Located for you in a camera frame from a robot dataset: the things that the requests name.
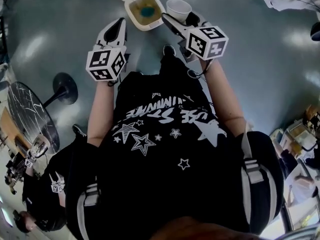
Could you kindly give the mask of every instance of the black hair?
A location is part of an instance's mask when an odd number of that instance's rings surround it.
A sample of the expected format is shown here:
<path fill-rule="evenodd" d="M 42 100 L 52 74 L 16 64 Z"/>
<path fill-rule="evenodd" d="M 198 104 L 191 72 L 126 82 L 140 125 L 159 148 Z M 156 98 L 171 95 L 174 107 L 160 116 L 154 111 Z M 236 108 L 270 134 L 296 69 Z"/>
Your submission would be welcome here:
<path fill-rule="evenodd" d="M 25 218 L 19 214 L 16 210 L 13 211 L 14 222 L 16 227 L 25 234 L 28 234 L 30 231 L 26 228 Z"/>
<path fill-rule="evenodd" d="M 318 187 L 316 186 L 315 187 L 315 190 L 314 190 L 314 192 L 313 192 L 313 194 L 312 194 L 312 198 L 315 198 L 317 195 L 319 194 L 319 189 L 318 189 Z"/>
<path fill-rule="evenodd" d="M 4 182 L 5 182 L 5 184 L 7 184 L 7 185 L 10 185 L 10 184 L 11 184 L 11 182 L 10 182 L 10 180 L 9 180 L 9 178 L 8 178 L 7 176 L 4 176 Z"/>

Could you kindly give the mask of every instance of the blue liquid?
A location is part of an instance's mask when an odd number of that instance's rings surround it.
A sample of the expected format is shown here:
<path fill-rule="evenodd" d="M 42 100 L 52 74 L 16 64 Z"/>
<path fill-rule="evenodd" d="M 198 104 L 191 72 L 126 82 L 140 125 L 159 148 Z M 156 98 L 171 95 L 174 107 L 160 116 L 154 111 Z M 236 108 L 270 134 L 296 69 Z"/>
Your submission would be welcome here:
<path fill-rule="evenodd" d="M 155 11 L 155 8 L 148 6 L 142 8 L 140 14 L 142 17 L 150 18 L 155 14 Z"/>

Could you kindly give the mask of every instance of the black shoe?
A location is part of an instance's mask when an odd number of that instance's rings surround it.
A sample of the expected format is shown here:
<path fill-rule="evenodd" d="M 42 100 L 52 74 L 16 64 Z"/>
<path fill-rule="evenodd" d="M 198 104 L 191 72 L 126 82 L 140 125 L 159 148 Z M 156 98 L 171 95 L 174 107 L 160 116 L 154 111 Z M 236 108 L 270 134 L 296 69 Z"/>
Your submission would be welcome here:
<path fill-rule="evenodd" d="M 87 135 L 80 129 L 79 125 L 74 124 L 72 125 L 72 130 L 75 135 L 81 135 L 82 137 L 87 137 Z"/>
<path fill-rule="evenodd" d="M 170 44 L 166 44 L 164 47 L 163 47 L 163 56 L 174 56 L 176 57 L 176 50 L 175 48 L 170 45 Z"/>
<path fill-rule="evenodd" d="M 312 26 L 310 35 L 313 41 L 316 41 L 316 42 L 320 41 L 320 22 L 317 22 Z"/>

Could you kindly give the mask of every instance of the table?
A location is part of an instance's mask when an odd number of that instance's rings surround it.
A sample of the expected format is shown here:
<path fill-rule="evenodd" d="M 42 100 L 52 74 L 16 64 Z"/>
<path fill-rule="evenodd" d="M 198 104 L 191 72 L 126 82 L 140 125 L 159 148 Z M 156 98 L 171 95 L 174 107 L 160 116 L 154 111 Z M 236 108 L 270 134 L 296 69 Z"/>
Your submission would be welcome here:
<path fill-rule="evenodd" d="M 55 123 L 34 92 L 25 84 L 14 82 L 9 87 L 7 101 L 12 119 L 26 139 L 32 143 L 42 134 L 51 144 L 47 153 L 57 153 L 60 139 Z"/>
<path fill-rule="evenodd" d="M 26 139 L 32 143 L 38 134 L 44 135 L 51 144 L 47 153 L 54 155 L 60 148 L 56 126 L 46 107 L 59 100 L 66 105 L 78 99 L 78 86 L 67 73 L 58 73 L 52 83 L 54 94 L 44 103 L 22 82 L 14 82 L 8 90 L 8 106 L 11 117 Z"/>
<path fill-rule="evenodd" d="M 18 129 L 6 107 L 3 109 L 1 115 L 0 128 L 7 137 L 6 144 L 8 145 L 9 149 L 11 149 L 11 151 L 13 151 L 15 154 L 16 152 L 20 152 L 20 154 L 24 156 L 24 152 L 18 146 L 16 146 L 16 138 L 19 139 L 27 149 L 31 148 L 31 144 Z"/>

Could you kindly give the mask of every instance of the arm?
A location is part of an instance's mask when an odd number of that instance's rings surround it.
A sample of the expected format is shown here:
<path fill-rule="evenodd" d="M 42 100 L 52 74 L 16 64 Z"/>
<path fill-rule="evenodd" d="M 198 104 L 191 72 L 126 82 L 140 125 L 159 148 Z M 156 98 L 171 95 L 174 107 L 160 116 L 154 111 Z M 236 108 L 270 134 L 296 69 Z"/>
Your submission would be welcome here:
<path fill-rule="evenodd" d="M 58 193 L 60 205 L 66 208 L 66 194 L 64 191 L 62 193 Z"/>
<path fill-rule="evenodd" d="M 313 178 L 307 177 L 307 176 L 303 176 L 303 175 L 298 175 L 298 176 L 296 176 L 294 179 L 295 179 L 295 180 L 300 180 L 300 179 L 302 179 L 302 180 L 305 180 L 306 182 L 309 182 L 309 183 L 312 183 L 312 184 L 315 183 L 315 181 L 314 181 Z"/>
<path fill-rule="evenodd" d="M 31 167 L 27 167 L 25 169 L 25 174 L 29 175 L 30 177 L 34 176 L 34 166 L 32 165 Z"/>
<path fill-rule="evenodd" d="M 292 207 L 294 202 L 291 201 L 291 191 L 292 191 L 292 185 L 289 187 L 289 194 L 288 194 L 288 207 Z"/>
<path fill-rule="evenodd" d="M 200 59 L 200 63 L 204 70 L 206 62 Z M 205 79 L 217 117 L 235 137 L 243 134 L 247 123 L 244 113 L 218 60 L 210 65 Z"/>
<path fill-rule="evenodd" d="M 88 123 L 87 142 L 99 147 L 114 118 L 114 87 L 98 82 Z"/>

